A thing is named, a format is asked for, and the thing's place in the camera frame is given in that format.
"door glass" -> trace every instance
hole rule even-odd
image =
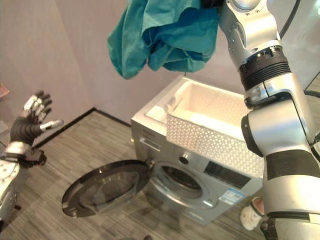
[[[91,185],[79,197],[79,204],[101,214],[110,207],[114,209],[133,198],[137,193],[138,182],[137,172],[110,175]]]
[[[162,184],[177,197],[197,199],[202,196],[201,186],[187,173],[171,166],[162,166],[161,169],[164,177],[159,178]]]

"shoe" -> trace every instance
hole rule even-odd
[[[254,206],[254,200],[259,199],[260,197],[254,197],[248,206],[245,206],[240,213],[240,221],[242,226],[252,231],[259,224],[260,220],[264,216],[256,207]]]

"perforated basket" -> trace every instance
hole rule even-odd
[[[253,177],[264,160],[247,149],[241,119],[249,111],[243,96],[194,81],[186,82],[166,105],[166,139]]]

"baseboard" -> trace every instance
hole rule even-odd
[[[40,141],[39,143],[37,143],[35,146],[33,146],[33,149],[38,149],[41,148],[43,145],[45,145],[46,143],[48,143],[50,140],[54,139],[56,136],[58,136],[59,134],[63,133],[65,130],[67,130],[68,128],[70,128],[72,125],[76,124],[77,122],[79,122],[80,120],[82,120],[83,118],[85,118],[86,116],[88,116],[89,114],[93,113],[93,112],[97,112],[107,118],[110,118],[118,123],[121,123],[127,127],[131,127],[130,124],[109,115],[108,113],[105,113],[104,111],[98,110],[95,107],[91,108],[90,110],[86,111],[84,114],[78,116],[75,120],[69,122],[68,124],[66,124],[65,126],[63,126],[61,129],[59,129],[58,131],[54,132],[53,134],[51,134],[50,136],[46,137],[44,140]]]
[[[104,112],[104,111],[101,111],[101,110],[99,110],[99,109],[96,109],[95,111],[96,111],[97,113],[99,113],[99,114],[107,117],[107,118],[110,118],[110,119],[112,119],[112,120],[120,123],[120,124],[126,125],[127,127],[131,127],[131,125],[130,125],[129,123],[127,123],[127,122],[125,122],[125,121],[122,121],[122,120],[120,120],[120,119],[118,119],[118,118],[116,118],[116,117],[114,117],[114,116],[111,116],[110,114],[108,114],[108,113],[106,113],[106,112]]]

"robotic hand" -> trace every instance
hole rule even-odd
[[[247,147],[264,157],[267,240],[320,237],[320,163],[310,145],[315,126],[287,58],[267,0],[202,0],[220,7],[220,28],[252,111],[241,122]]]
[[[32,149],[34,140],[42,133],[58,128],[62,120],[42,123],[51,112],[49,94],[39,91],[25,103],[10,131],[10,143],[0,158],[0,232],[16,206],[18,193],[27,179],[27,168],[44,165],[47,157]]]

